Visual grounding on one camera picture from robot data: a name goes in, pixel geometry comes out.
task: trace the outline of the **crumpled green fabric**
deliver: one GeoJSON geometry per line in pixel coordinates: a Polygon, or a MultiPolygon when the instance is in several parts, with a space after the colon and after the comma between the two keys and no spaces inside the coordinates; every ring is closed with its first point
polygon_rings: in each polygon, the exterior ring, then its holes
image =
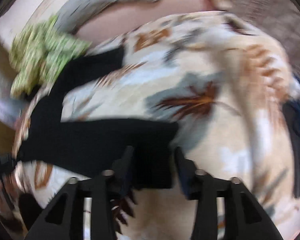
{"type": "Polygon", "coordinates": [[[90,42],[57,32],[53,27],[57,18],[26,26],[14,38],[9,59],[19,73],[12,83],[12,97],[30,94],[36,84],[53,84],[64,66],[89,48],[90,42]]]}

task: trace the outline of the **floral blanket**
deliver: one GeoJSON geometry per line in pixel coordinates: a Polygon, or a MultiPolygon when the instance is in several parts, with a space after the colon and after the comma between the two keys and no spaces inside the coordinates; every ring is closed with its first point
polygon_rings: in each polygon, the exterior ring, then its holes
{"type": "MultiPolygon", "coordinates": [[[[290,98],[300,99],[300,85],[281,45],[236,16],[214,11],[161,18],[87,54],[120,44],[125,46],[124,67],[68,93],[61,121],[111,117],[178,121],[180,130],[171,146],[181,146],[188,159],[214,177],[242,178],[284,232],[281,225],[298,215],[300,199],[292,193],[293,152],[281,106],[290,98]]],[[[35,196],[46,196],[43,207],[63,185],[54,183],[57,171],[73,176],[44,165],[39,177],[35,162],[24,164],[19,180],[22,188],[24,174],[32,172],[27,188],[35,196]]],[[[127,219],[124,235],[190,237],[196,203],[185,200],[177,178],[173,189],[142,190],[136,198],[136,219],[127,219]]],[[[218,205],[220,235],[223,212],[218,205]]],[[[283,236],[289,239],[291,233],[283,236]]]]}

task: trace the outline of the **pink pillow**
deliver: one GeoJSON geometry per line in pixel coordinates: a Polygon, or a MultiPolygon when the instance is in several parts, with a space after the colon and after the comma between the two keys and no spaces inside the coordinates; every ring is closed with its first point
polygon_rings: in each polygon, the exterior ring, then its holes
{"type": "Polygon", "coordinates": [[[77,32],[79,39],[92,41],[93,45],[132,31],[133,29],[161,17],[207,11],[208,0],[159,0],[149,2],[129,2],[114,4],[95,18],[87,21],[77,32]]]}

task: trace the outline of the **green towel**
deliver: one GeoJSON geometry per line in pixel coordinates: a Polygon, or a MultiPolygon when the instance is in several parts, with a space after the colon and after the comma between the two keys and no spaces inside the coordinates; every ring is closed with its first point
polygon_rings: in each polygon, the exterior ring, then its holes
{"type": "Polygon", "coordinates": [[[53,84],[64,66],[84,54],[90,42],[81,41],[54,29],[57,16],[26,26],[12,43],[9,59],[19,72],[11,87],[11,96],[30,94],[36,84],[53,84]]]}

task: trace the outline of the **brown carpet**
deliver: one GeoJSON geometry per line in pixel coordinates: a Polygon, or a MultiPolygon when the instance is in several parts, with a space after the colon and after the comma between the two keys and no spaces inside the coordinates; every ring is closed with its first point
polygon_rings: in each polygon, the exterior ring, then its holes
{"type": "Polygon", "coordinates": [[[290,0],[234,0],[229,11],[280,41],[300,78],[300,12],[290,0]]]}

